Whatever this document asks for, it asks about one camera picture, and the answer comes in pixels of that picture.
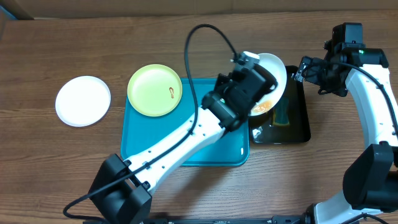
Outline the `green yellow sponge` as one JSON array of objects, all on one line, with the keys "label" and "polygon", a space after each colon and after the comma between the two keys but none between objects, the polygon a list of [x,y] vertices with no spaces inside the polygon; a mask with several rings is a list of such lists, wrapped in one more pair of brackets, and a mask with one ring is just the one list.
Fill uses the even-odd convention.
[{"label": "green yellow sponge", "polygon": [[289,126],[289,99],[282,97],[278,103],[274,106],[274,112],[272,117],[273,126]]}]

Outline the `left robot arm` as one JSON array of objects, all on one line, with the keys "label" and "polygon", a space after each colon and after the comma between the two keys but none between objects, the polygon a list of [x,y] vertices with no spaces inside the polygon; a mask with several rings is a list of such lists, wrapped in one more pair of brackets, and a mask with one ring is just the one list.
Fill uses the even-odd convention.
[{"label": "left robot arm", "polygon": [[126,160],[110,155],[89,191],[101,222],[143,221],[167,176],[200,149],[239,129],[256,103],[278,89],[277,80],[284,75],[285,66],[275,55],[243,52],[234,70],[218,77],[215,89],[179,128]]}]

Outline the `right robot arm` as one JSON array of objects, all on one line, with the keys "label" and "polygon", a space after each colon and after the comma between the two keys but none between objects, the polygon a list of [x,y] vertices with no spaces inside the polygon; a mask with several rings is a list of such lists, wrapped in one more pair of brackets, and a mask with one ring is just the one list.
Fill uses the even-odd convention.
[{"label": "right robot arm", "polygon": [[351,94],[363,129],[365,150],[343,176],[343,188],[313,204],[301,223],[357,223],[397,211],[397,102],[382,49],[367,48],[363,26],[335,26],[325,58],[303,57],[295,79],[320,87],[318,94]]}]

